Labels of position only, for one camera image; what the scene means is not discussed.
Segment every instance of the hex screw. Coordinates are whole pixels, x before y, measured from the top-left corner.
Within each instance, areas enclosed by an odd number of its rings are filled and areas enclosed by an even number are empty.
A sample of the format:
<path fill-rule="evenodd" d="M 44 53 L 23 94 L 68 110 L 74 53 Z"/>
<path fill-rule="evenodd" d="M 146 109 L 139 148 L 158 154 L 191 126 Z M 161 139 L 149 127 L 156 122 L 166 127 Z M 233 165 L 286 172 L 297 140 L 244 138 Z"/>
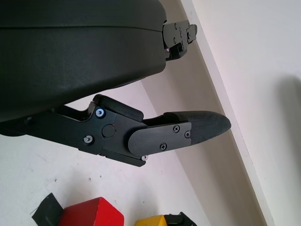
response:
<path fill-rule="evenodd" d="M 190 131 L 186 131 L 186 132 L 185 132 L 185 137 L 186 137 L 186 138 L 190 138 Z"/>
<path fill-rule="evenodd" d="M 98 108 L 96 111 L 95 111 L 95 115 L 98 117 L 98 118 L 101 118 L 104 116 L 104 110 L 102 108 Z"/>
<path fill-rule="evenodd" d="M 86 145 L 91 145 L 93 142 L 93 137 L 91 135 L 87 135 L 84 137 L 84 143 Z"/>
<path fill-rule="evenodd" d="M 148 156 L 148 155 L 145 155 L 145 156 L 142 156 L 142 157 L 141 157 L 141 160 L 146 161 L 148 158 L 149 158 L 149 156 Z"/>

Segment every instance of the yellow toy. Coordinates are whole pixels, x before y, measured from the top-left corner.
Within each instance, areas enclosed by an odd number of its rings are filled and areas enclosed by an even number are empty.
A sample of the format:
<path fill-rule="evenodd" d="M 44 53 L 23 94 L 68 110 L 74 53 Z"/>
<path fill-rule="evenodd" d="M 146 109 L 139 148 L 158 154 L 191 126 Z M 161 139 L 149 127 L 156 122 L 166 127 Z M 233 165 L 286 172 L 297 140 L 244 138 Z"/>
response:
<path fill-rule="evenodd" d="M 183 212 L 179 215 L 158 215 L 138 220 L 135 226 L 197 226 Z"/>

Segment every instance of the metal bracket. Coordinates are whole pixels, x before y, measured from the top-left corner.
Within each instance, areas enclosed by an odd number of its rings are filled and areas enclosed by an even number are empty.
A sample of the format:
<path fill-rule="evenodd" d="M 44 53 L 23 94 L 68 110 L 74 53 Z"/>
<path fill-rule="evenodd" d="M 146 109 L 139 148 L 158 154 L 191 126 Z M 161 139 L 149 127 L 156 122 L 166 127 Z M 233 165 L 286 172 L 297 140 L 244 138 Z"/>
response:
<path fill-rule="evenodd" d="M 166 61 L 179 59 L 187 53 L 187 48 L 197 38 L 197 26 L 189 21 L 181 21 L 163 26 L 163 41 Z"/>

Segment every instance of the white wall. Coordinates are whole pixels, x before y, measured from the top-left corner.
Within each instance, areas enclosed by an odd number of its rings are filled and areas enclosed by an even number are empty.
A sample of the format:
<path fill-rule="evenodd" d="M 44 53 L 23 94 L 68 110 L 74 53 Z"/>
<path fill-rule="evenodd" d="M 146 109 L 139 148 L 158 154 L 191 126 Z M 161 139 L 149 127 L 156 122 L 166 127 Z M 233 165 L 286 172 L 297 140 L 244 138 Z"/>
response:
<path fill-rule="evenodd" d="M 300 225 L 301 2 L 193 3 L 272 220 Z"/>
<path fill-rule="evenodd" d="M 185 19 L 178 1 L 161 2 L 168 23 Z M 189 46 L 185 57 L 168 62 L 163 73 L 142 83 L 158 114 L 189 110 L 222 113 L 196 43 Z M 177 155 L 212 226 L 265 225 L 230 131 L 177 150 Z"/>

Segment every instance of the black plastic housing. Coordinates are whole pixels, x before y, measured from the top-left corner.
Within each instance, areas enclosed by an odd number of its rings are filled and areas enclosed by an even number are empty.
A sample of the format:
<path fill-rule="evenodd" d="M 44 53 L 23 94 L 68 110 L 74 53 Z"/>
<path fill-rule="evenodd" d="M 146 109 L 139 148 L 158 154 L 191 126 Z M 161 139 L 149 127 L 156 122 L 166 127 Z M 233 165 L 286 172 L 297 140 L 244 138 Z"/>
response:
<path fill-rule="evenodd" d="M 159 73 L 166 65 L 158 0 L 0 3 L 0 121 Z"/>

